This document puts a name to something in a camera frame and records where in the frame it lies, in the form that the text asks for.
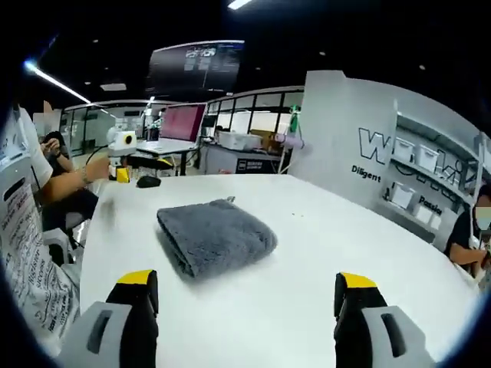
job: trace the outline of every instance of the folded towel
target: folded towel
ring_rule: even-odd
[[[267,225],[225,199],[159,209],[157,219],[180,269],[192,278],[241,268],[276,248],[275,233]]]

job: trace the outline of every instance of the computer mouse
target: computer mouse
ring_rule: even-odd
[[[153,176],[142,176],[137,181],[138,188],[153,188],[154,186],[160,186],[161,180],[154,178]]]

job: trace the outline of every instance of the letter w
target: letter w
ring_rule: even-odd
[[[385,159],[390,156],[390,136],[384,140],[384,135],[379,132],[374,132],[370,135],[370,130],[358,128],[360,135],[360,155],[365,159],[373,159],[381,165],[385,165]]]

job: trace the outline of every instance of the white shirt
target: white shirt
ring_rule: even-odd
[[[27,112],[21,109],[17,116],[10,114],[0,136],[0,192],[10,193],[0,196],[0,260],[27,325],[47,353],[56,356],[78,316],[78,288],[51,260],[43,242],[32,191],[38,190],[37,182],[46,185],[52,168]]]

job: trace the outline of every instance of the monitor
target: monitor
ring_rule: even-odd
[[[205,109],[204,103],[168,106],[160,126],[160,137],[196,142]]]
[[[217,118],[218,118],[218,115],[206,115],[203,118],[203,124],[201,124],[201,127],[202,128],[214,128]]]
[[[149,96],[232,91],[244,41],[203,41],[155,50],[150,58]]]

